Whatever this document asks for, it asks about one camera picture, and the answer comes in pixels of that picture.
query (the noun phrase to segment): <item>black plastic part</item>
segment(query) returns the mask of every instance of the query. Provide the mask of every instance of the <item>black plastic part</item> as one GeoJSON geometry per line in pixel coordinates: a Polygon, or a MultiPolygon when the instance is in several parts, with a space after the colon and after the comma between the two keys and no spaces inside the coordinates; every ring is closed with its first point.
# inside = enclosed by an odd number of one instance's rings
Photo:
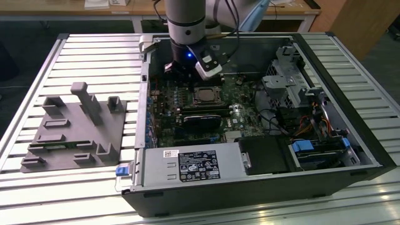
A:
{"type": "Polygon", "coordinates": [[[286,144],[278,137],[244,137],[238,139],[241,153],[249,157],[250,168],[245,168],[248,175],[266,173],[294,172],[294,162],[286,158],[289,152],[286,144]]]}
{"type": "Polygon", "coordinates": [[[334,33],[332,31],[326,31],[325,34],[329,36],[329,37],[336,37],[334,33]]]}
{"type": "Polygon", "coordinates": [[[182,119],[182,128],[188,132],[204,132],[217,129],[220,122],[221,116],[217,115],[188,116],[182,119]]]}
{"type": "Polygon", "coordinates": [[[64,40],[69,38],[69,34],[58,34],[57,40],[64,40]]]}
{"type": "Polygon", "coordinates": [[[304,0],[304,1],[312,9],[320,9],[320,5],[314,2],[314,0],[304,0]]]}

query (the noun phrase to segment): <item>motherboard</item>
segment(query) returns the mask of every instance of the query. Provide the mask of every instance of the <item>motherboard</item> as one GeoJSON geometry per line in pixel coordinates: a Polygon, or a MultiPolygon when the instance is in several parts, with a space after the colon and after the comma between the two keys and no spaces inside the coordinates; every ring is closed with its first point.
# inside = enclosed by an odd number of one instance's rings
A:
{"type": "Polygon", "coordinates": [[[220,75],[213,86],[152,83],[157,147],[229,143],[265,131],[253,105],[253,82],[240,74],[220,75]]]}

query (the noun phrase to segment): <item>metal bracket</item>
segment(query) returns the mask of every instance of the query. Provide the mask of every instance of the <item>metal bracket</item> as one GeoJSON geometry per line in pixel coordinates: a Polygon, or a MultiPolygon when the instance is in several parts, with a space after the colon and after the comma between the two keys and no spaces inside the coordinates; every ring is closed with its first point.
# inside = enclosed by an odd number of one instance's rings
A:
{"type": "Polygon", "coordinates": [[[141,54],[148,53],[150,50],[154,49],[154,42],[152,35],[141,35],[138,39],[138,51],[141,54]]]}

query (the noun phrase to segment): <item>paper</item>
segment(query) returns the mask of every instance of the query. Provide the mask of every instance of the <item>paper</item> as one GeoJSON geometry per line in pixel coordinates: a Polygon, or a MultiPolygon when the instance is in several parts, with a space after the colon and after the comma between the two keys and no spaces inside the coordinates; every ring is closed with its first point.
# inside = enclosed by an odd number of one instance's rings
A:
{"type": "Polygon", "coordinates": [[[108,0],[85,0],[85,10],[110,8],[108,0]]]}
{"type": "Polygon", "coordinates": [[[293,2],[294,0],[270,0],[270,3],[269,5],[278,5],[278,4],[285,4],[285,3],[290,3],[293,2]]]}

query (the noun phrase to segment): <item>barcode sticker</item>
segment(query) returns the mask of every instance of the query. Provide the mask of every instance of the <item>barcode sticker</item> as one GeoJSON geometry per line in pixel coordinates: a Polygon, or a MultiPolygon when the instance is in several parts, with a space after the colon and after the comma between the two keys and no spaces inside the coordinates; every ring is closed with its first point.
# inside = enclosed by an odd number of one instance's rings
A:
{"type": "Polygon", "coordinates": [[[164,158],[177,157],[178,152],[180,152],[178,150],[165,150],[164,151],[164,158]]]}

